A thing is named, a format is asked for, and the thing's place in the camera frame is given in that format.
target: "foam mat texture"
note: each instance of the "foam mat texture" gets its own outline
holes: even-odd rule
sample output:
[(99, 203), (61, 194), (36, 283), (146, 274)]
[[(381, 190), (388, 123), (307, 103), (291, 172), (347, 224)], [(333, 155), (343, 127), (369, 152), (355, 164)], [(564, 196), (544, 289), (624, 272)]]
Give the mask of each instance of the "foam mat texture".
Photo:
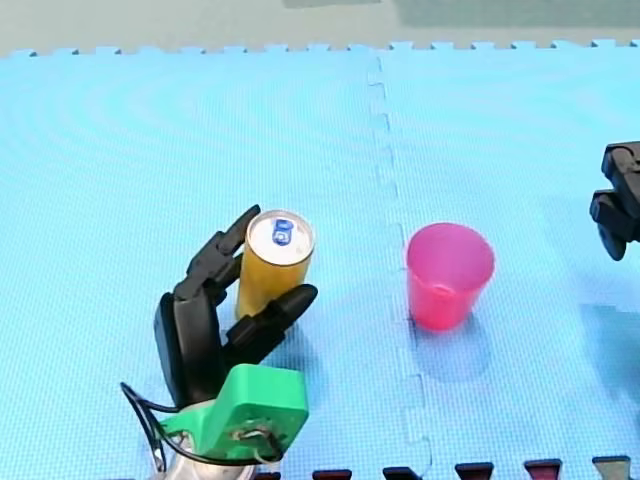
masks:
[[(149, 476), (118, 382), (168, 403), (156, 302), (256, 202), (318, 235), (320, 295), (268, 359), (306, 374), (312, 409), (284, 478), (637, 460), (640, 257), (609, 260), (588, 206), (604, 146), (640, 139), (640, 49), (533, 47), (1, 60), (0, 479)], [(434, 337), (407, 320), (403, 250), (442, 220), (498, 265), (468, 325)]]

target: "floor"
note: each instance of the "floor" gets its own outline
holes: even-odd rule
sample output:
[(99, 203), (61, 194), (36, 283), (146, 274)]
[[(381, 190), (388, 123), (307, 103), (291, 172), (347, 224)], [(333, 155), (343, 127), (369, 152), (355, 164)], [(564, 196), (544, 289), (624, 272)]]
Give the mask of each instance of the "floor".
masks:
[(344, 48), (409, 40), (418, 46), (453, 41), (464, 48), (473, 41), (508, 46), (513, 40), (548, 45), (638, 37), (637, 0), (0, 0), (0, 55), (61, 47)]

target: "green gripper mount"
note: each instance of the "green gripper mount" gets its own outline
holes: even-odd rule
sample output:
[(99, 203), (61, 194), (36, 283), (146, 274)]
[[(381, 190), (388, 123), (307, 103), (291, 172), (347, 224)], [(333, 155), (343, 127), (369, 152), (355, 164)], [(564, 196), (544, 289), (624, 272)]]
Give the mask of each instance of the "green gripper mount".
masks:
[(214, 402), (183, 410), (161, 424), (168, 435), (189, 434), (197, 455), (246, 460), (273, 457), (274, 452), (266, 439), (239, 439), (239, 433), (268, 430), (284, 453), (308, 417), (302, 373), (241, 364), (231, 369)]

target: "black cable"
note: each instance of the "black cable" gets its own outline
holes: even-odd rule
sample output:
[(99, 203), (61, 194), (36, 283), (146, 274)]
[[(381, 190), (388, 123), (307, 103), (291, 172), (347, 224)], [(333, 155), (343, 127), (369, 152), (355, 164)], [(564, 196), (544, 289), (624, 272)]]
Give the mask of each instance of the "black cable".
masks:
[[(164, 441), (167, 445), (169, 445), (169, 447), (173, 451), (175, 451), (177, 454), (182, 455), (183, 457), (189, 460), (192, 460), (194, 462), (204, 463), (207, 465), (219, 465), (223, 467), (246, 467), (249, 465), (258, 465), (261, 463), (256, 458), (247, 459), (247, 460), (214, 459), (214, 458), (204, 457), (202, 455), (196, 455), (191, 452), (188, 452), (187, 450), (183, 449), (179, 444), (174, 442), (173, 439), (171, 439), (171, 437), (164, 430), (164, 428), (162, 427), (158, 419), (153, 415), (153, 413), (151, 413), (152, 410), (165, 412), (165, 413), (177, 413), (180, 411), (178, 408), (166, 407), (163, 405), (158, 405), (156, 403), (150, 402), (149, 400), (146, 400), (145, 398), (138, 395), (126, 383), (120, 383), (120, 387), (122, 388), (122, 392), (124, 393), (125, 397), (129, 401), (129, 404), (131, 405), (131, 407), (134, 409), (136, 416), (138, 417), (138, 420), (142, 425), (145, 436), (147, 438), (147, 442), (149, 443), (149, 448), (151, 448), (152, 452), (155, 452), (156, 450), (160, 451), (160, 455), (162, 457), (162, 462), (163, 462), (163, 469), (160, 471), (164, 471), (164, 468), (166, 468), (166, 457), (165, 457), (164, 449), (162, 448), (162, 441)], [(240, 435), (240, 437), (242, 439), (248, 439), (250, 438), (250, 436), (255, 434), (261, 437), (264, 437), (269, 443), (269, 446), (271, 447), (271, 449), (275, 452), (275, 456), (264, 459), (265, 462), (275, 463), (282, 460), (284, 456), (284, 452), (280, 446), (280, 443), (278, 442), (278, 440), (276, 439), (275, 435), (272, 432), (268, 430), (262, 430), (262, 429), (252, 429), (247, 432), (243, 432)]]

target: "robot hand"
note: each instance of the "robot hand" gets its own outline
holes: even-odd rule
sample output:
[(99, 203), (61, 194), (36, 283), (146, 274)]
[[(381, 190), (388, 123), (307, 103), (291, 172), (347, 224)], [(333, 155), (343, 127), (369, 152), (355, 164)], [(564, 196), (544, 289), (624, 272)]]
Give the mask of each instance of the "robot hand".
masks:
[(216, 398), (235, 365), (260, 363), (317, 295), (312, 285), (293, 288), (262, 312), (241, 318), (228, 332), (223, 348), (216, 307), (226, 298), (226, 288), (239, 278), (241, 255), (233, 255), (259, 213), (255, 205), (226, 232), (217, 232), (191, 260), (186, 278), (160, 300), (154, 321), (156, 343), (165, 381), (180, 409)]
[(627, 243), (640, 241), (640, 142), (608, 145), (602, 173), (613, 189), (593, 194), (590, 213), (607, 252), (619, 261)]

